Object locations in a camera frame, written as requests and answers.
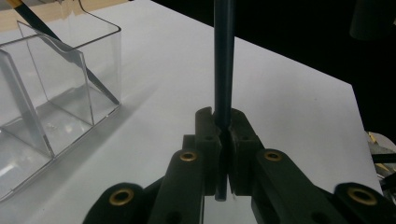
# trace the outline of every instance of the acrylic organizer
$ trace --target acrylic organizer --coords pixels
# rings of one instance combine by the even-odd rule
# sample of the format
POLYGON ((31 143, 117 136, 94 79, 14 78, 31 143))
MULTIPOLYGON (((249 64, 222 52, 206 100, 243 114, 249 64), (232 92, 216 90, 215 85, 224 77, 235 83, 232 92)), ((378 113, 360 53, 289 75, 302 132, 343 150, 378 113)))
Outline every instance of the acrylic organizer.
POLYGON ((0 42, 0 201, 120 107, 120 27, 52 4, 62 16, 45 23, 62 42, 24 21, 0 33, 15 36, 0 42))

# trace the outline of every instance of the white tabletop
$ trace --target white tabletop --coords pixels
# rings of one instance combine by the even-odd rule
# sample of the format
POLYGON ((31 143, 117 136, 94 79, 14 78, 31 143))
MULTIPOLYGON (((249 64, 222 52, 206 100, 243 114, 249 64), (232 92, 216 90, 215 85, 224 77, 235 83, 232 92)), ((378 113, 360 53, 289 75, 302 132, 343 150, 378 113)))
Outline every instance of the white tabletop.
MULTIPOLYGON (((120 182, 165 174, 194 114, 214 102, 213 28, 147 0, 95 15, 122 28, 122 106, 32 184, 0 203, 0 223, 81 223, 120 182)), ((352 87, 235 39, 233 107, 265 147, 286 152, 317 186, 381 192, 352 87)), ((205 200, 205 223, 256 223, 249 197, 205 200)))

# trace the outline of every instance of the pen in container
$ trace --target pen in container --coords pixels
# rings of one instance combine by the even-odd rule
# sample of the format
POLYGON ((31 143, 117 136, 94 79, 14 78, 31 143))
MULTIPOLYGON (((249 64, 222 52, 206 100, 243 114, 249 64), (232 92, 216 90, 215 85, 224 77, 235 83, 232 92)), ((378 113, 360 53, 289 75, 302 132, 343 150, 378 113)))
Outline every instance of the pen in container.
MULTIPOLYGON (((40 18, 38 18, 37 15, 22 2, 22 0, 7 0, 7 2, 34 29, 62 42, 62 40, 55 33, 51 31, 51 29, 47 26, 47 24, 44 23, 40 18)), ((99 91, 101 91, 109 100, 111 100, 111 102, 113 102, 116 105, 120 103, 120 101, 106 88, 106 86, 88 68, 87 68, 87 77, 90 80, 90 82, 93 85, 95 85, 96 88, 99 89, 99 91)))

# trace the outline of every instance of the dark floor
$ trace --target dark floor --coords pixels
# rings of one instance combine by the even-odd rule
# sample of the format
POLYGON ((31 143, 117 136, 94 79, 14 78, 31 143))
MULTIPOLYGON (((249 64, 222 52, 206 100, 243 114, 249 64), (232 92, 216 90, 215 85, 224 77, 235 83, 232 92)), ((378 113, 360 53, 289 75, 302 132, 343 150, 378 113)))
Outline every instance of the dark floor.
MULTIPOLYGON (((213 0, 154 0, 213 26, 213 0)), ((364 42, 349 35, 355 0, 236 0, 235 35, 353 86, 364 129, 396 143, 396 28, 364 42)))

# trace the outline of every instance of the brass screw insert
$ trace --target brass screw insert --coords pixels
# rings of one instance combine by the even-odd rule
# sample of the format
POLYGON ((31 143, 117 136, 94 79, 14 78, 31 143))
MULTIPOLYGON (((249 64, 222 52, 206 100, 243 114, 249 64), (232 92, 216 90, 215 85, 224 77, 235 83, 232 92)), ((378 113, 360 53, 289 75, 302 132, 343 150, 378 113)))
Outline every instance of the brass screw insert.
POLYGON ((122 206, 134 198, 134 191, 131 189, 118 189, 114 191, 108 201, 115 206, 122 206))
POLYGON ((180 154, 180 159, 183 161, 195 161, 198 158, 195 152, 186 151, 180 154))
POLYGON ((347 190, 347 195, 354 201, 358 203, 362 203, 365 205, 376 205, 377 200, 374 196, 373 193, 370 191, 367 191, 365 189, 359 189, 359 188, 349 188, 347 190))

